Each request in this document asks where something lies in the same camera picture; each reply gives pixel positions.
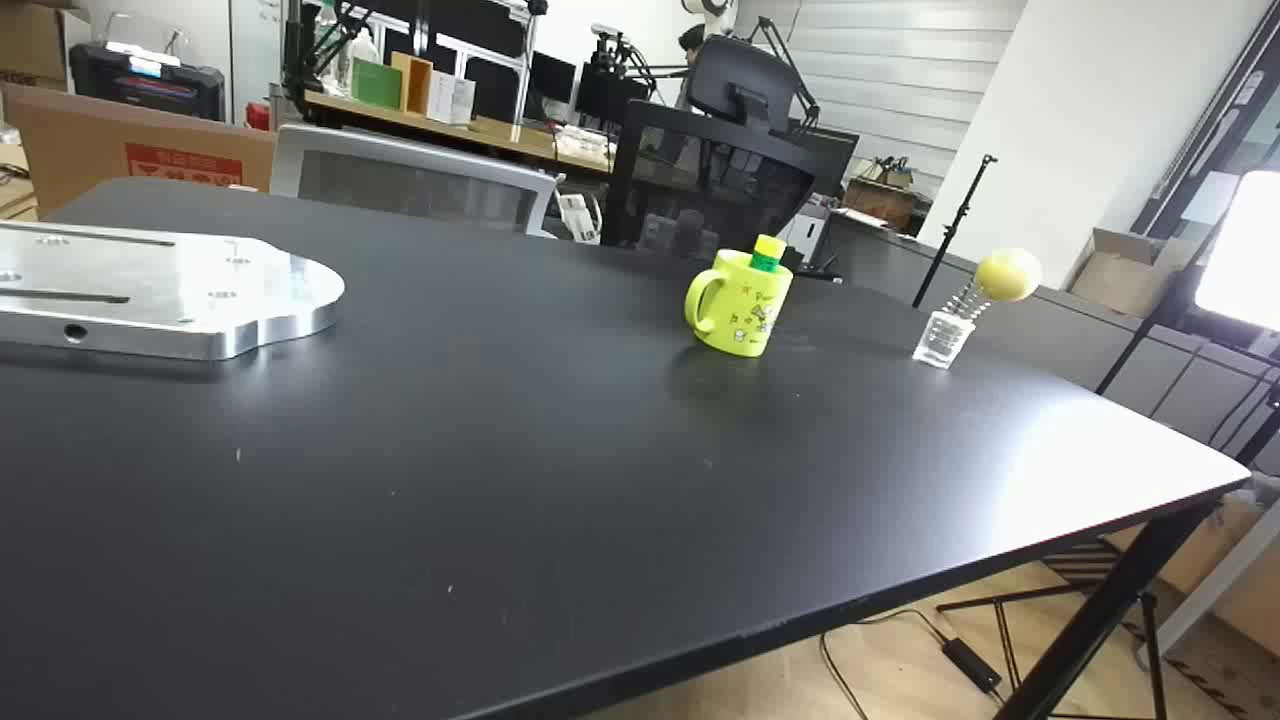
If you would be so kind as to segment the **yellow-green mug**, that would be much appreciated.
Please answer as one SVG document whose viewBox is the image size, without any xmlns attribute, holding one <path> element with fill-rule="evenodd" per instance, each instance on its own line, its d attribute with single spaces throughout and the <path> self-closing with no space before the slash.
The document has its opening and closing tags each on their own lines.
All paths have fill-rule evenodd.
<svg viewBox="0 0 1280 720">
<path fill-rule="evenodd" d="M 685 322 L 704 349 L 759 359 L 786 289 L 792 273 L 775 257 L 721 248 L 685 289 Z"/>
</svg>

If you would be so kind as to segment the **black table leg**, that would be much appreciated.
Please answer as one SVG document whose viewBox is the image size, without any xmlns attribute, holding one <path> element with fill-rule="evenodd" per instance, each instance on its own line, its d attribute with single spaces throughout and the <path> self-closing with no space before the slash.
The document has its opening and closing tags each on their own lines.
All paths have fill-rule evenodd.
<svg viewBox="0 0 1280 720">
<path fill-rule="evenodd" d="M 1165 563 L 1190 540 L 1190 531 L 1206 516 L 1206 504 L 1188 504 L 1152 516 L 1089 591 L 1082 606 L 1049 645 L 1028 678 L 1002 698 L 994 720 L 1049 720 L 1057 703 L 1068 695 L 1068 686 L 1095 660 L 1104 639 L 1118 628 L 1129 606 L 1152 586 Z"/>
</svg>

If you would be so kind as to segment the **wooden desk with clutter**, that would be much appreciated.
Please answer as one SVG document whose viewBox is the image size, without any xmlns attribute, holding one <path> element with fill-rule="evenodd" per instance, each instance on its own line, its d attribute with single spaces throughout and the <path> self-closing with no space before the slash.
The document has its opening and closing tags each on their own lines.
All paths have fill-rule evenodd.
<svg viewBox="0 0 1280 720">
<path fill-rule="evenodd" d="M 390 132 L 390 135 L 457 145 L 467 153 L 497 153 L 497 157 L 520 158 L 520 162 L 549 162 L 549 169 L 589 170 L 589 175 L 613 170 L 606 158 L 562 157 L 557 147 L 557 135 L 544 128 L 503 122 L 503 120 L 487 120 L 487 114 L 477 114 L 467 122 L 440 122 L 421 112 L 380 108 L 380 105 L 329 94 L 329 91 L 307 91 L 304 114 L 312 122 L 329 122 L 329 128 L 375 128 L 375 132 Z"/>
</svg>

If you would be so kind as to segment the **clear glass cup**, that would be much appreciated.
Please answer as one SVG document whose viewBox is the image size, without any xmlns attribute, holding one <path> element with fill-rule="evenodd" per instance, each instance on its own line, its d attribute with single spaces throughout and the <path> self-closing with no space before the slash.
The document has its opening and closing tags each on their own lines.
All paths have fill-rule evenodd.
<svg viewBox="0 0 1280 720">
<path fill-rule="evenodd" d="M 975 322 L 967 317 L 930 310 L 915 349 L 910 349 L 910 359 L 928 362 L 928 367 L 949 367 L 964 350 L 973 330 L 975 330 Z"/>
</svg>

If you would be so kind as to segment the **grey mesh chair back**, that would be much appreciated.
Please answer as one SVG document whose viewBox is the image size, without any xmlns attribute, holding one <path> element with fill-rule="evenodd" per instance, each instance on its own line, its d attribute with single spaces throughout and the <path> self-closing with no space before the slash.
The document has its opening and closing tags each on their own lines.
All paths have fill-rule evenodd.
<svg viewBox="0 0 1280 720">
<path fill-rule="evenodd" d="M 269 191 L 538 236 L 557 181 L 443 145 L 281 122 Z"/>
</svg>

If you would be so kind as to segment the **yellow ball on stick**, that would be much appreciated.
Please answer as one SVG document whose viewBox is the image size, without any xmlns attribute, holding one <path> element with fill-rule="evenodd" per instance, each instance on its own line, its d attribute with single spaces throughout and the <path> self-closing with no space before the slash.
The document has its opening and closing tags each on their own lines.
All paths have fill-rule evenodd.
<svg viewBox="0 0 1280 720">
<path fill-rule="evenodd" d="M 975 320 L 992 304 L 1020 304 L 1040 289 L 1040 260 L 1023 248 L 992 250 L 975 263 L 958 317 Z"/>
</svg>

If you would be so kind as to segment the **brown cardboard box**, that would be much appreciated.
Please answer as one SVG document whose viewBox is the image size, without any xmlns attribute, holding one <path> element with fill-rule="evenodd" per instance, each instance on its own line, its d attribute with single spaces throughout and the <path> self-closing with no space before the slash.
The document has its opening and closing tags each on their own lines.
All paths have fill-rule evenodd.
<svg viewBox="0 0 1280 720">
<path fill-rule="evenodd" d="M 4 89 L 4 112 L 21 132 L 41 210 L 55 210 L 116 175 L 256 191 L 270 182 L 275 135 L 258 128 L 29 83 Z"/>
</svg>

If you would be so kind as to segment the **black printer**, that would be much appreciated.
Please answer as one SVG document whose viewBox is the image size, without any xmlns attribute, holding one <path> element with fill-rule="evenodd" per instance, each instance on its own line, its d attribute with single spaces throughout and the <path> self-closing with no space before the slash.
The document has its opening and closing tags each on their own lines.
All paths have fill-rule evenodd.
<svg viewBox="0 0 1280 720">
<path fill-rule="evenodd" d="M 89 38 L 67 52 L 78 94 L 121 99 L 199 120 L 225 114 L 225 76 L 202 64 L 142 52 L 134 45 Z"/>
</svg>

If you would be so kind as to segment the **black office chair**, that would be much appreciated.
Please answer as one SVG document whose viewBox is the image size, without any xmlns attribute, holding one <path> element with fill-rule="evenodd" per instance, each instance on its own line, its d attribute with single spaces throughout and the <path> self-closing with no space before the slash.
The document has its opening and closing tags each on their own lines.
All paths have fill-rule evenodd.
<svg viewBox="0 0 1280 720">
<path fill-rule="evenodd" d="M 602 191 L 602 243 L 639 250 L 747 248 L 811 194 L 835 194 L 851 132 L 792 114 L 799 76 L 744 38 L 699 45 L 685 108 L 630 99 Z"/>
</svg>

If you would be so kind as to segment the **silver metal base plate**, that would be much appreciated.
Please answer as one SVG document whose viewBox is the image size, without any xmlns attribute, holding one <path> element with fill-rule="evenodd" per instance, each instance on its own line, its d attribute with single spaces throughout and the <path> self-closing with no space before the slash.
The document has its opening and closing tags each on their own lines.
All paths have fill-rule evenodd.
<svg viewBox="0 0 1280 720">
<path fill-rule="evenodd" d="M 0 223 L 0 338 L 153 359 L 234 359 L 314 334 L 343 275 L 258 236 Z"/>
</svg>

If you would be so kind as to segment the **black tripod pole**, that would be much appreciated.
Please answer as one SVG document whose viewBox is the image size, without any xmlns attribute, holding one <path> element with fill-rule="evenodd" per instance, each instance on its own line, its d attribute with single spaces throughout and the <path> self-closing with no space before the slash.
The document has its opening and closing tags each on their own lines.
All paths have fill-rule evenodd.
<svg viewBox="0 0 1280 720">
<path fill-rule="evenodd" d="M 975 191 L 978 191 L 978 182 L 982 182 L 982 175 L 986 175 L 992 162 L 998 162 L 998 157 L 994 157 L 994 153 L 982 153 L 978 162 L 975 162 L 975 170 L 973 170 L 973 181 L 967 181 L 967 186 L 964 186 L 964 194 L 958 194 L 958 202 L 954 202 L 954 210 L 953 210 L 953 221 L 945 223 L 945 236 L 939 236 L 930 260 L 928 260 L 915 292 L 910 292 L 910 306 L 920 306 L 923 297 L 930 292 L 937 273 L 939 273 L 945 257 L 953 250 L 953 238 L 954 238 L 958 223 L 967 221 L 973 200 L 975 200 Z"/>
</svg>

